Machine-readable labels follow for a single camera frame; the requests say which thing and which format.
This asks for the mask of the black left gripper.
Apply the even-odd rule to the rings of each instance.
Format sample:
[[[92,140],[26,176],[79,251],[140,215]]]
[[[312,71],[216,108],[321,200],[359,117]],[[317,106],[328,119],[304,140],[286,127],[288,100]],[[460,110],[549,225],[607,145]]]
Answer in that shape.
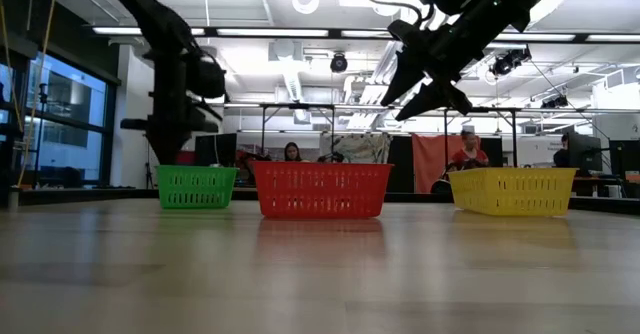
[[[186,88],[185,63],[156,63],[153,77],[152,112],[146,119],[125,118],[122,129],[144,131],[168,139],[169,132],[175,138],[187,139],[192,132],[219,131],[222,115],[206,103],[206,99]]]

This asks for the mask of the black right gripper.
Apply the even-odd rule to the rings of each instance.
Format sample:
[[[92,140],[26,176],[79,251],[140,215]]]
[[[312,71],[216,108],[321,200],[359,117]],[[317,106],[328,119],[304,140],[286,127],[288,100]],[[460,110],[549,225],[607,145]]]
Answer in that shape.
[[[461,79],[461,70],[471,61],[482,59],[483,49],[499,34],[493,21],[499,9],[500,0],[476,0],[454,24],[435,31],[420,30],[402,20],[388,26],[388,32],[403,44],[403,50],[396,53],[396,71],[381,105],[391,105],[424,77],[431,78],[398,112],[396,121],[439,108],[468,114],[473,105],[456,83]]]

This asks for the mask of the green plastic basket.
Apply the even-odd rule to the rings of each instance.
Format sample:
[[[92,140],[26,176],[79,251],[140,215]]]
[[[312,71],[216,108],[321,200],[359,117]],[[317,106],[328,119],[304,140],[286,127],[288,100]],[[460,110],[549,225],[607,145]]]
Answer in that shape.
[[[156,169],[163,209],[222,209],[232,197],[237,169],[159,165]]]

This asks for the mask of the black monitor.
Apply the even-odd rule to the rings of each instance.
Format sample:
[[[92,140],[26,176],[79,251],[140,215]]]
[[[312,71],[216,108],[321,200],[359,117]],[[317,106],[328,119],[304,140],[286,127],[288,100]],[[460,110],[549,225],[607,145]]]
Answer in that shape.
[[[198,136],[195,140],[195,164],[233,167],[236,149],[237,135],[234,133]]]
[[[640,174],[640,140],[610,140],[609,152],[614,175]]]
[[[602,170],[601,140],[596,137],[570,133],[568,138],[570,166],[577,168],[580,176],[589,176]]]

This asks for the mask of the fluorescent ceiling light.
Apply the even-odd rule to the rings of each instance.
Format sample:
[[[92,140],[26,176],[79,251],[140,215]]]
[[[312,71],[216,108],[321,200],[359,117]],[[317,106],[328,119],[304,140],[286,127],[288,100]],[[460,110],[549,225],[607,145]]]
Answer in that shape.
[[[598,43],[640,43],[640,34],[591,34],[587,42]]]
[[[501,33],[494,41],[501,42],[571,42],[575,39],[573,34],[553,33]]]
[[[344,38],[362,38],[372,40],[392,40],[393,36],[384,30],[342,30],[341,36]]]
[[[220,28],[219,36],[231,37],[327,37],[323,29]]]
[[[142,32],[137,27],[92,27],[96,34],[108,36],[142,36]],[[191,34],[194,36],[204,36],[203,28],[192,28]]]

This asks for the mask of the orange-red fabric banner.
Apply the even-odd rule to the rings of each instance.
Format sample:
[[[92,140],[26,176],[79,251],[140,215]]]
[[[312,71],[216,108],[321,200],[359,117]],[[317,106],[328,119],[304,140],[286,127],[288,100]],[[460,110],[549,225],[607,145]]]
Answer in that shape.
[[[488,163],[487,154],[476,145],[474,157],[464,150],[460,135],[427,137],[411,136],[415,188],[417,193],[430,193],[433,184],[453,164],[457,170],[469,161]]]

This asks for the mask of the crumpled plastic sheet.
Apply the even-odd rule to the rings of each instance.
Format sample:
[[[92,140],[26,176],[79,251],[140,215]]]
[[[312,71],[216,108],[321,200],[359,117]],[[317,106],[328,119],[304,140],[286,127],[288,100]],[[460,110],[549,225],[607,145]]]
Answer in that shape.
[[[322,134],[320,153],[322,156],[338,153],[348,163],[385,164],[391,141],[387,134]]]

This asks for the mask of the red plastic basket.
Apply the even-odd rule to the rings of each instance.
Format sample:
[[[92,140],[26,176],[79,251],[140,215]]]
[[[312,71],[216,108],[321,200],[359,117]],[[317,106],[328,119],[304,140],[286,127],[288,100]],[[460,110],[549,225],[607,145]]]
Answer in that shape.
[[[261,161],[253,164],[269,219],[365,219],[380,215],[391,164]]]

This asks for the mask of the yellow plastic basket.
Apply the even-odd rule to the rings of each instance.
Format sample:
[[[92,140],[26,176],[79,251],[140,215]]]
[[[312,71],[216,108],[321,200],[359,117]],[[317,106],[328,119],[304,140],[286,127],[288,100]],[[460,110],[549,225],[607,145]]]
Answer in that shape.
[[[568,212],[575,168],[478,168],[451,172],[454,204],[491,216],[558,217]]]

